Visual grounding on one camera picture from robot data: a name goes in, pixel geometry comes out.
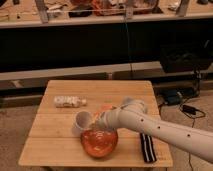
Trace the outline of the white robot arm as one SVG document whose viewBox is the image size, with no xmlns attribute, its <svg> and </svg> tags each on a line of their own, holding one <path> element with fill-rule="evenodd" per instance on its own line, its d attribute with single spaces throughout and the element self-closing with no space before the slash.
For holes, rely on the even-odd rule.
<svg viewBox="0 0 213 171">
<path fill-rule="evenodd" d="M 147 111 L 142 100 L 126 98 L 120 106 L 101 112 L 91 128 L 104 131 L 125 128 L 144 133 L 213 164 L 213 132 L 156 119 Z"/>
</svg>

